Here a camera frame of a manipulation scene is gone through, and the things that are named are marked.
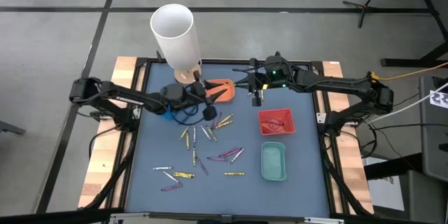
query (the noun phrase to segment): white tube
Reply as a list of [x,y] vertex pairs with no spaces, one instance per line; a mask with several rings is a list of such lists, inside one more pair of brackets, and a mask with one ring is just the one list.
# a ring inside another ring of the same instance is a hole
[[175,3],[162,6],[154,12],[150,25],[171,68],[187,71],[199,62],[195,21],[187,7]]

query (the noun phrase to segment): yellow cable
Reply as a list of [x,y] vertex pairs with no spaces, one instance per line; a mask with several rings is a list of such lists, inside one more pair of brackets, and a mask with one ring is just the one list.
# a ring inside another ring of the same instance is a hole
[[423,70],[415,71],[415,72],[412,72],[412,73],[406,73],[406,74],[403,74],[403,75],[400,75],[400,76],[395,76],[395,77],[390,77],[390,78],[382,78],[382,77],[379,77],[378,75],[376,75],[374,72],[372,72],[371,77],[373,79],[378,80],[378,81],[392,81],[392,80],[395,80],[395,79],[398,79],[398,78],[403,78],[403,77],[411,76],[411,75],[414,75],[414,74],[420,74],[420,73],[423,73],[425,71],[431,71],[431,70],[434,70],[434,69],[438,69],[438,68],[446,66],[446,65],[448,65],[448,62],[445,62],[445,63],[440,64],[438,66],[431,67],[429,69],[423,69]]

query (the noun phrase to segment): yellow crayon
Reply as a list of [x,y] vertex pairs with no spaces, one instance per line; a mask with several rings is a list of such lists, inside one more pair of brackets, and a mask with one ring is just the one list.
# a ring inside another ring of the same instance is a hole
[[222,124],[219,124],[218,126],[216,126],[216,128],[219,129],[220,127],[222,127],[222,126],[226,126],[226,125],[228,125],[228,124],[230,124],[230,123],[233,123],[233,121],[230,120],[230,121],[228,121],[228,122],[224,122],[224,123],[222,123]]
[[218,141],[218,139],[216,138],[215,134],[213,134],[213,132],[211,131],[211,129],[209,128],[209,126],[205,126],[205,127],[206,127],[207,130],[209,131],[211,137],[213,137],[213,139],[214,139],[215,141]]
[[187,133],[187,131],[188,131],[188,127],[182,132],[182,135],[179,138],[179,140],[182,140],[183,136],[185,136],[185,133]]
[[224,175],[227,175],[227,176],[244,176],[245,173],[244,172],[240,172],[240,171],[238,171],[238,172],[224,172]]
[[196,166],[196,148],[193,146],[193,166]]
[[187,150],[189,151],[190,150],[190,137],[188,137],[188,132],[187,132],[186,136],[187,136],[186,137],[186,139],[187,139]]
[[194,174],[189,174],[189,173],[185,173],[185,172],[174,172],[173,176],[176,177],[182,177],[182,178],[186,178],[186,179],[193,179],[195,177]]
[[224,118],[222,121],[220,121],[218,123],[218,125],[220,125],[221,123],[224,123],[226,120],[229,120],[229,118],[231,118],[233,116],[233,113],[231,113],[230,115],[228,115],[226,118]]

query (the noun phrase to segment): teal container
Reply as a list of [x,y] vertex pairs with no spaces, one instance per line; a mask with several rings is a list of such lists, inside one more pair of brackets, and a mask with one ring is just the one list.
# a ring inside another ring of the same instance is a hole
[[286,179],[285,150],[282,143],[265,142],[261,146],[261,175],[272,181]]

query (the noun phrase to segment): blue gray table surface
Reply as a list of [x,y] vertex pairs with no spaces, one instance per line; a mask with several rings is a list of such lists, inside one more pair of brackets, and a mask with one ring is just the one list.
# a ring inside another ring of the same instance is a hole
[[[205,79],[229,78],[234,81],[244,73],[231,71],[247,66],[204,64]],[[167,64],[152,64],[147,92],[158,92],[173,83],[173,70]],[[188,122],[202,117],[199,113]],[[234,122],[215,131],[217,142],[208,140],[197,127],[197,155],[209,171],[193,166],[193,140],[190,150],[179,137],[185,126],[173,120],[144,111],[129,182],[126,212],[158,212],[175,214],[230,214],[250,216],[329,217],[328,197],[323,177],[319,140],[316,133],[314,105],[310,94],[297,94],[284,89],[266,90],[261,107],[252,107],[247,91],[237,88],[231,102],[217,103],[223,116],[234,113]],[[265,109],[290,108],[295,133],[262,136],[258,112]],[[261,146],[266,141],[278,141],[286,146],[285,181],[267,181],[261,176]],[[223,151],[244,147],[235,161],[216,162],[207,157]],[[180,178],[183,187],[167,192],[160,189],[174,182],[157,166],[174,166],[173,171],[192,172],[193,179]],[[245,172],[245,176],[225,176],[224,172]]]

